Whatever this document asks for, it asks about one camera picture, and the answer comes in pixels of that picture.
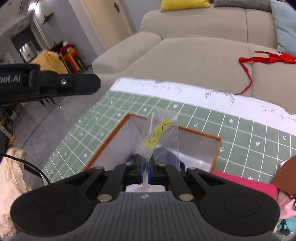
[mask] pink notebook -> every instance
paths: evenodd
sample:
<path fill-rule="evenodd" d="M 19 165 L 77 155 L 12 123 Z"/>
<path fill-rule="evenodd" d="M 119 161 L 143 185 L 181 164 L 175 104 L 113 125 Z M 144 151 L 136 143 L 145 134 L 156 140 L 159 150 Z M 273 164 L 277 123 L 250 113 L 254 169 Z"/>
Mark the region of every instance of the pink notebook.
<path fill-rule="evenodd" d="M 257 191 L 263 192 L 269 196 L 271 196 L 273 199 L 276 199 L 277 197 L 277 187 L 272 184 L 268 183 L 261 183 L 253 180 L 248 180 L 246 178 L 237 177 L 234 175 L 226 174 L 223 172 L 213 171 L 212 174 L 222 177 L 226 180 L 232 181 L 234 183 L 238 183 L 240 185 L 243 185 L 248 188 L 255 189 Z"/>

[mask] yellow sticky note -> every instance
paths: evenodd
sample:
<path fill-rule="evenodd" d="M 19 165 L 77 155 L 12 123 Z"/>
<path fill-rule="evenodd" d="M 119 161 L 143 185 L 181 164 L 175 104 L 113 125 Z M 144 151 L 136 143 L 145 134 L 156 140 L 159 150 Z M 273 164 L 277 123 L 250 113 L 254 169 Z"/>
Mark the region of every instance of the yellow sticky note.
<path fill-rule="evenodd" d="M 143 142 L 142 146 L 154 149 L 162 135 L 170 126 L 172 125 L 172 122 L 169 118 L 164 118 L 163 121 L 154 128 L 154 130 L 147 135 Z"/>

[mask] yellow pillow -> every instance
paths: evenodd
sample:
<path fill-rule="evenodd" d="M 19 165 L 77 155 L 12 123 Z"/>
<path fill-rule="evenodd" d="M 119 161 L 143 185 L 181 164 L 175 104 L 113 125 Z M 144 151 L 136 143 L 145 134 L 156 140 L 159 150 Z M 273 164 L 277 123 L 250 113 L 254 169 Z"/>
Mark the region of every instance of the yellow pillow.
<path fill-rule="evenodd" d="M 160 10 L 182 10 L 188 8 L 211 7 L 208 0 L 162 0 Z"/>

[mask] door handle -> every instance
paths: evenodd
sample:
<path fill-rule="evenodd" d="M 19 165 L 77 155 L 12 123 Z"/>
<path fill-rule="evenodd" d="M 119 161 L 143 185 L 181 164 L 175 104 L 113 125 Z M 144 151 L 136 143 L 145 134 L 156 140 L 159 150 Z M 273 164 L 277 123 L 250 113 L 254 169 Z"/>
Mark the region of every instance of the door handle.
<path fill-rule="evenodd" d="M 119 5 L 116 2 L 114 3 L 114 8 L 116 8 L 117 12 L 120 12 Z"/>

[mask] clear plastic bag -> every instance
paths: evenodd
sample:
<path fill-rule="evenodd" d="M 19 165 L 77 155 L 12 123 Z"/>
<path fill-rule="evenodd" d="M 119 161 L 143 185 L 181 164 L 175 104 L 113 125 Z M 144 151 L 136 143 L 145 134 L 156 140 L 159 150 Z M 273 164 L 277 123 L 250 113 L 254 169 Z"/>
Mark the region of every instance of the clear plastic bag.
<path fill-rule="evenodd" d="M 169 152 L 173 152 L 177 158 L 167 159 Z M 143 163 L 142 191 L 148 188 L 148 164 L 152 155 L 155 163 L 171 164 L 180 170 L 178 113 L 161 108 L 152 112 L 142 130 L 137 153 Z"/>

